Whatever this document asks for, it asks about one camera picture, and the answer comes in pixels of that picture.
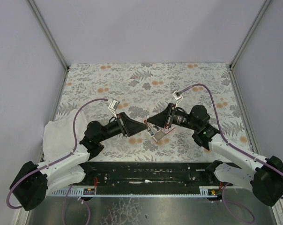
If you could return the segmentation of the left aluminium frame post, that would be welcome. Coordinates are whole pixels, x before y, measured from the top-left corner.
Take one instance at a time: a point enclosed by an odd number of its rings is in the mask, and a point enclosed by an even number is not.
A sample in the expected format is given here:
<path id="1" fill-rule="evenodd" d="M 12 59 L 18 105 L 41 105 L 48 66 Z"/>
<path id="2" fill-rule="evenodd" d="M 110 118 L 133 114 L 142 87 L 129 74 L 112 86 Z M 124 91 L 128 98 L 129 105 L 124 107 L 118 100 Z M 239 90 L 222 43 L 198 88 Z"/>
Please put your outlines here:
<path id="1" fill-rule="evenodd" d="M 27 5 L 29 6 L 30 10 L 32 11 L 34 17 L 36 18 L 37 23 L 39 24 L 42 32 L 44 33 L 50 47 L 52 48 L 54 54 L 56 55 L 59 63 L 61 64 L 62 68 L 65 71 L 68 71 L 69 64 L 67 63 L 65 57 L 63 56 L 55 38 L 53 37 L 37 3 L 34 0 L 26 0 Z"/>

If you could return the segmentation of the white cloth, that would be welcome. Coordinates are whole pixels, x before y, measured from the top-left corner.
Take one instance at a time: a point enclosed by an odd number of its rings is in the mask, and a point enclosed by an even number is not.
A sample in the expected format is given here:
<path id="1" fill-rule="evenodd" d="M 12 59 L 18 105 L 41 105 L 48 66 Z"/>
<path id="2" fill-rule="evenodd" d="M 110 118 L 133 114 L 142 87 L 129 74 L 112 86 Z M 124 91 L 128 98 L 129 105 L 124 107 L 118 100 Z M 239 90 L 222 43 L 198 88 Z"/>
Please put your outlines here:
<path id="1" fill-rule="evenodd" d="M 84 137 L 88 122 L 84 112 L 75 116 L 77 112 L 78 110 L 74 109 L 66 117 L 46 124 L 43 135 L 45 161 L 71 152 L 75 146 L 74 139 L 77 138 L 80 141 Z"/>

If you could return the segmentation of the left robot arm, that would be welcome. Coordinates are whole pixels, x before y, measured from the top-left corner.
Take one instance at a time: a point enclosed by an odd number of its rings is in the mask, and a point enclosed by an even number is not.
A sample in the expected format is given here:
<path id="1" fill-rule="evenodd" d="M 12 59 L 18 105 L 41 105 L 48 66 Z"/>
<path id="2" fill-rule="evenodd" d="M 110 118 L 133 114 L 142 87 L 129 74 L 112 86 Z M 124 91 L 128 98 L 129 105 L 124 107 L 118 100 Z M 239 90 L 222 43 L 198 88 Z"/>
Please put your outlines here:
<path id="1" fill-rule="evenodd" d="M 55 159 L 35 164 L 25 163 L 9 188 L 9 195 L 20 203 L 20 208 L 30 211 L 46 196 L 65 186 L 80 183 L 86 172 L 82 164 L 95 158 L 103 149 L 102 141 L 122 134 L 131 137 L 146 130 L 148 126 L 129 118 L 124 112 L 112 117 L 107 125 L 92 121 L 87 125 L 84 136 L 75 141 L 74 149 Z"/>

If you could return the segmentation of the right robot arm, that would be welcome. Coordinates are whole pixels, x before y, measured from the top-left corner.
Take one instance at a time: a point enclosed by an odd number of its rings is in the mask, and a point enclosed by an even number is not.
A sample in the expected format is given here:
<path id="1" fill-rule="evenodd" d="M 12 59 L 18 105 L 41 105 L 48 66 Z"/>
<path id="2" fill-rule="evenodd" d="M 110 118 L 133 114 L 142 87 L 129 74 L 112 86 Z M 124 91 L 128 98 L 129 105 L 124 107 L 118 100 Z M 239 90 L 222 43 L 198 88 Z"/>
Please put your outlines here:
<path id="1" fill-rule="evenodd" d="M 210 116 L 202 105 L 195 105 L 190 113 L 186 113 L 170 103 L 165 110 L 149 117 L 147 122 L 161 128 L 177 125 L 193 130 L 192 138 L 197 145 L 237 165 L 234 168 L 222 162 L 213 163 L 212 172 L 219 181 L 247 189 L 263 204 L 274 206 L 283 196 L 283 162 L 276 156 L 267 158 L 235 146 L 209 120 Z"/>

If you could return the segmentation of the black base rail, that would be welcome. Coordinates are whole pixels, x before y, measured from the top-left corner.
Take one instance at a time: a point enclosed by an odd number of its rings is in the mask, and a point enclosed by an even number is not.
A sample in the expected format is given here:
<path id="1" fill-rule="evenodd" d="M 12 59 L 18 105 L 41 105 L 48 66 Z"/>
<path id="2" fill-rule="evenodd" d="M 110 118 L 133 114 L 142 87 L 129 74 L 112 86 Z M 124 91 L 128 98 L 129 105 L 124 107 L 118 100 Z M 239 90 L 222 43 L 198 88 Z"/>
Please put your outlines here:
<path id="1" fill-rule="evenodd" d="M 86 162 L 86 173 L 78 186 L 96 186 L 98 195 L 184 195 L 199 194 L 200 187 L 221 182 L 211 163 L 174 162 Z"/>

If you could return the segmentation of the right aluminium frame post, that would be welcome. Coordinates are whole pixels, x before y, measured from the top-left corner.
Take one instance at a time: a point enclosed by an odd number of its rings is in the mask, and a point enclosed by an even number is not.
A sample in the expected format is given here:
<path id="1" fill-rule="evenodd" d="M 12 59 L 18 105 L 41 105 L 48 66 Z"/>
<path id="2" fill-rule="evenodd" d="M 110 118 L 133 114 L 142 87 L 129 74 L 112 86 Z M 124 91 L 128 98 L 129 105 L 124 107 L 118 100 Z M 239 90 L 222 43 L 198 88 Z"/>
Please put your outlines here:
<path id="1" fill-rule="evenodd" d="M 255 33 L 258 25 L 260 24 L 263 16 L 265 15 L 265 13 L 267 12 L 269 6 L 271 5 L 273 1 L 272 0 L 265 0 L 261 6 L 261 8 L 259 9 L 255 19 L 253 20 L 249 30 L 247 31 L 240 47 L 238 48 L 238 51 L 236 52 L 235 56 L 233 57 L 231 63 L 229 64 L 229 68 L 231 69 L 231 71 L 234 69 L 234 67 L 237 65 L 237 62 L 239 60 L 239 58 L 241 57 L 241 55 L 243 54 L 245 48 L 247 47 L 251 37 L 253 36 L 253 34 Z"/>

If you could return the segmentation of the floral patterned table mat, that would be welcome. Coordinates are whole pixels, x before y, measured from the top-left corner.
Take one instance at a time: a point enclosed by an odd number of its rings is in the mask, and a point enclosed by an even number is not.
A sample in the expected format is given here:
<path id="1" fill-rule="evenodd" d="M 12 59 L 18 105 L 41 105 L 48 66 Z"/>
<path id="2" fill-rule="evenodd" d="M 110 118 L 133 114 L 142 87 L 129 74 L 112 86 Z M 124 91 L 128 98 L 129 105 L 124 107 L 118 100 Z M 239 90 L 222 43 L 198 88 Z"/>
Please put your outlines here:
<path id="1" fill-rule="evenodd" d="M 74 110 L 84 112 L 87 121 L 105 125 L 112 117 L 111 99 L 120 102 L 118 112 L 143 121 L 174 102 L 172 93 L 183 91 L 180 103 L 187 113 L 194 105 L 203 105 L 210 124 L 221 128 L 235 145 L 251 149 L 241 118 L 230 74 L 223 63 L 133 63 L 72 64 L 62 91 L 55 119 Z M 212 162 L 224 158 L 199 147 L 192 130 L 175 129 L 159 142 L 147 131 L 132 137 L 118 135 L 103 142 L 97 161 Z"/>

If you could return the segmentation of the red white staple box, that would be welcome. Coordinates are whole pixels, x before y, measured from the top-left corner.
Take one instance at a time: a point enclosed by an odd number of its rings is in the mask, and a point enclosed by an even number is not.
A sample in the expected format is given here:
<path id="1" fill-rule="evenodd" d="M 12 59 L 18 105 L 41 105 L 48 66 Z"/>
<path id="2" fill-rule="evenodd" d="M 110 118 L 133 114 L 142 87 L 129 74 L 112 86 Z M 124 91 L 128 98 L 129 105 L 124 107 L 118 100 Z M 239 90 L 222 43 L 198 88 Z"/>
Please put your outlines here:
<path id="1" fill-rule="evenodd" d="M 155 142 L 159 142 L 164 136 L 169 134 L 175 129 L 175 127 L 172 128 L 161 128 L 159 132 L 156 131 L 155 135 L 153 136 L 153 139 Z"/>

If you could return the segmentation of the aluminium frame post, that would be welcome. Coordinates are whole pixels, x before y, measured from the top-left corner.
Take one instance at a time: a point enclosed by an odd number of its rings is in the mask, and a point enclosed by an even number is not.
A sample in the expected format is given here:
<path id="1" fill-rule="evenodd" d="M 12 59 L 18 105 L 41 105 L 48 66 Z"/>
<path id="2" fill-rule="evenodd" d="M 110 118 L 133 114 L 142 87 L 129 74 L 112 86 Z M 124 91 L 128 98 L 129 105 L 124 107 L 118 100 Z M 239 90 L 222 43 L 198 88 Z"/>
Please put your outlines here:
<path id="1" fill-rule="evenodd" d="M 238 48 L 238 51 L 236 52 L 235 56 L 233 57 L 231 63 L 229 64 L 229 68 L 231 69 L 231 71 L 234 69 L 234 67 L 237 65 L 237 62 L 239 60 L 239 58 L 241 57 L 241 55 L 243 54 L 245 48 L 247 47 L 251 37 L 253 36 L 253 34 L 255 33 L 258 25 L 260 24 L 263 16 L 265 15 L 265 13 L 267 12 L 269 6 L 271 5 L 273 1 L 272 0 L 265 0 L 261 6 L 261 8 L 259 9 L 255 19 L 253 20 L 249 30 L 247 31 L 240 47 Z"/>
<path id="2" fill-rule="evenodd" d="M 34 17 L 36 18 L 37 23 L 39 24 L 42 32 L 44 33 L 50 47 L 52 48 L 54 54 L 56 55 L 59 63 L 61 64 L 62 68 L 65 71 L 68 71 L 69 64 L 67 63 L 65 57 L 63 56 L 55 38 L 53 37 L 37 3 L 34 0 L 26 0 L 27 5 L 29 6 L 30 10 L 32 11 Z"/>

